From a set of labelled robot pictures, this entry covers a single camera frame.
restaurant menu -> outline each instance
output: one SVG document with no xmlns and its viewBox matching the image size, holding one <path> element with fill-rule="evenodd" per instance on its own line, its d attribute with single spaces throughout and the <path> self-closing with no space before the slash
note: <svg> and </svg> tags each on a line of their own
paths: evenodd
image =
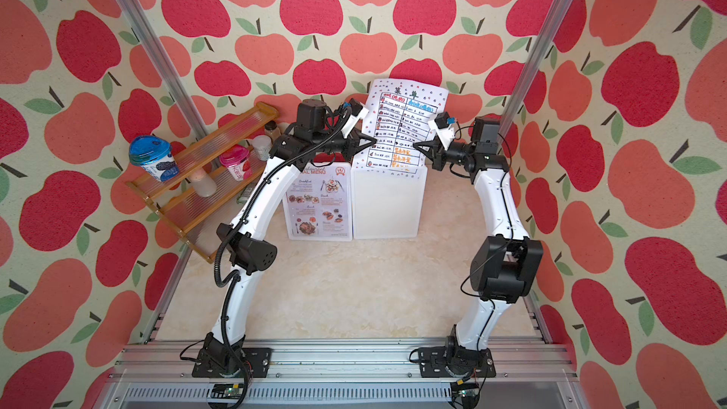
<svg viewBox="0 0 727 409">
<path fill-rule="evenodd" d="M 426 157 L 412 143 L 431 141 L 429 120 L 444 111 L 449 91 L 411 80 L 377 79 L 368 94 L 361 131 L 377 143 L 353 159 L 353 168 L 418 178 Z"/>
<path fill-rule="evenodd" d="M 308 163 L 283 199 L 291 240 L 353 239 L 351 165 Z"/>
</svg>

blue yogurt cup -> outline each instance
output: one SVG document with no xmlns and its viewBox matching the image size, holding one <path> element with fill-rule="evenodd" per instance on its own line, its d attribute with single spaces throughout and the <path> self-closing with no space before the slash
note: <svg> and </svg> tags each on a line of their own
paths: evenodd
<svg viewBox="0 0 727 409">
<path fill-rule="evenodd" d="M 157 181 L 167 181 L 179 173 L 169 142 L 156 136 L 138 136 L 129 146 L 129 161 L 141 166 Z"/>
</svg>

beige tabletop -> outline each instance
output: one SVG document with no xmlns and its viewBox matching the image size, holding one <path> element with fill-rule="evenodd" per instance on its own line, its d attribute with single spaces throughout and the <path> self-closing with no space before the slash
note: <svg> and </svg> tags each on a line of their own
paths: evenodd
<svg viewBox="0 0 727 409">
<path fill-rule="evenodd" d="M 228 205 L 228 211 L 238 210 Z M 281 205 L 265 237 L 278 247 L 278 257 L 258 286 L 247 338 L 446 336 L 471 302 L 459 285 L 486 237 L 484 228 L 470 183 L 434 170 L 413 239 L 292 241 Z M 207 239 L 216 240 L 214 228 L 207 229 Z M 228 269 L 225 259 L 223 276 Z M 212 265 L 193 254 L 156 339 L 204 338 L 220 316 L 225 291 L 214 285 Z M 534 334 L 522 300 L 503 314 L 494 332 Z"/>
</svg>

handwritten menu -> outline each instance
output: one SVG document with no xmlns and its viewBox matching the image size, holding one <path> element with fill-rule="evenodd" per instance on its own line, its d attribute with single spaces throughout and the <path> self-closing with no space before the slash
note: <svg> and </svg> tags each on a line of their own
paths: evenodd
<svg viewBox="0 0 727 409">
<path fill-rule="evenodd" d="M 426 157 L 414 142 L 430 141 L 435 132 L 427 123 L 444 111 L 448 90 L 411 80 L 377 79 L 368 94 L 369 113 L 362 132 L 377 139 L 354 158 L 354 168 L 395 176 L 417 177 Z"/>
</svg>

wooden rack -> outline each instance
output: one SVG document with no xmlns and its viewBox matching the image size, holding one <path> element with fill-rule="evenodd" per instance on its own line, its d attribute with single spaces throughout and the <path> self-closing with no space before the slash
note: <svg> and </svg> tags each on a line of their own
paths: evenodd
<svg viewBox="0 0 727 409">
<path fill-rule="evenodd" d="M 159 182 L 145 173 L 133 181 L 128 181 L 126 186 L 129 186 L 133 192 L 139 195 L 147 207 L 177 233 L 181 241 L 189 245 L 207 262 L 212 263 L 213 258 L 192 243 L 187 234 L 220 206 L 240 193 L 245 186 L 256 181 L 262 174 L 265 163 L 257 158 L 257 154 L 252 147 L 248 148 L 250 150 L 248 160 L 252 171 L 251 177 L 237 181 L 230 175 L 227 168 L 220 167 L 209 174 L 217 184 L 217 191 L 212 196 L 202 197 L 197 195 L 194 191 L 194 185 L 191 184 L 184 193 L 171 198 L 163 206 L 160 206 L 156 200 L 195 170 L 212 161 L 237 142 L 250 136 L 250 134 L 259 130 L 265 123 L 274 120 L 277 116 L 278 111 L 275 108 L 266 103 L 258 102 L 249 111 L 243 112 L 222 128 L 218 128 L 199 142 L 195 142 L 187 149 L 176 154 L 175 160 L 177 167 L 179 167 L 179 174 L 176 177 L 165 182 Z"/>
</svg>

